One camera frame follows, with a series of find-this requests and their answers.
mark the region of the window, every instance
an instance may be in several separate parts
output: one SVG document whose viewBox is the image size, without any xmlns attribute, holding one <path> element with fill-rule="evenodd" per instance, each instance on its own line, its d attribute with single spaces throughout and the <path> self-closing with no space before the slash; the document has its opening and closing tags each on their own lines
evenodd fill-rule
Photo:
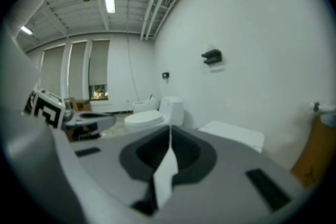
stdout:
<svg viewBox="0 0 336 224">
<path fill-rule="evenodd" d="M 73 43 L 69 63 L 69 96 L 83 99 L 83 65 L 86 41 Z"/>
<path fill-rule="evenodd" d="M 107 59 L 109 40 L 92 42 L 89 62 L 89 93 L 90 100 L 108 100 Z"/>
<path fill-rule="evenodd" d="M 41 87 L 61 96 L 61 64 L 64 45 L 44 51 L 41 67 Z"/>
</svg>

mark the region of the toilet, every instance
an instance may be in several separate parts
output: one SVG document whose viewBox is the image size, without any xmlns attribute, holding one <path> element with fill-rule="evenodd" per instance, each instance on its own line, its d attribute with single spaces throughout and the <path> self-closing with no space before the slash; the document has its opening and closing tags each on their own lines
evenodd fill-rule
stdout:
<svg viewBox="0 0 336 224">
<path fill-rule="evenodd" d="M 164 97 L 159 111 L 149 110 L 125 118 L 125 127 L 130 132 L 146 130 L 164 125 L 181 126 L 183 123 L 183 102 L 177 97 Z"/>
</svg>

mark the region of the black rectangular strip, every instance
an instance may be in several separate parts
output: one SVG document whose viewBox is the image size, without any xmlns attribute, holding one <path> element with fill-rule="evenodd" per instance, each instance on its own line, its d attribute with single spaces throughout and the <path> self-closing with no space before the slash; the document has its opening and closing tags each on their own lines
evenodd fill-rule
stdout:
<svg viewBox="0 0 336 224">
<path fill-rule="evenodd" d="M 80 151 L 75 151 L 75 154 L 77 155 L 77 157 L 83 157 L 83 156 L 87 156 L 93 153 L 97 153 L 100 152 L 101 150 L 97 147 L 91 147 L 91 148 L 87 148 L 85 150 L 80 150 Z"/>
<path fill-rule="evenodd" d="M 290 198 L 261 169 L 251 170 L 245 174 L 272 211 L 290 202 Z"/>
</svg>

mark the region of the floor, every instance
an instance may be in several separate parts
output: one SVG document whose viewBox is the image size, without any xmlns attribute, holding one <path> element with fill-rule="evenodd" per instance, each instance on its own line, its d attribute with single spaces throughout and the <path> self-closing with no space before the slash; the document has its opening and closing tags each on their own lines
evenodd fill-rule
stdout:
<svg viewBox="0 0 336 224">
<path fill-rule="evenodd" d="M 126 127 L 125 127 L 125 123 L 124 123 L 124 119 L 131 115 L 130 114 L 119 114 L 119 115 L 115 115 L 115 125 L 112 126 L 111 128 L 101 132 L 101 139 L 105 139 L 105 138 L 112 138 L 112 137 L 116 137 L 116 136 L 120 136 L 120 135 L 125 135 L 128 133 Z"/>
</svg>

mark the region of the toilet tank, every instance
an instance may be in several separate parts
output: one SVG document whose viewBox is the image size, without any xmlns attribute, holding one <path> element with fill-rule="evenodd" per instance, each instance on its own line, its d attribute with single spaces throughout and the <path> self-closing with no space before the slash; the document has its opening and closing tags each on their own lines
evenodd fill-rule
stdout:
<svg viewBox="0 0 336 224">
<path fill-rule="evenodd" d="M 181 126 L 183 123 L 183 102 L 178 97 L 164 97 L 161 100 L 159 111 L 171 125 Z"/>
</svg>

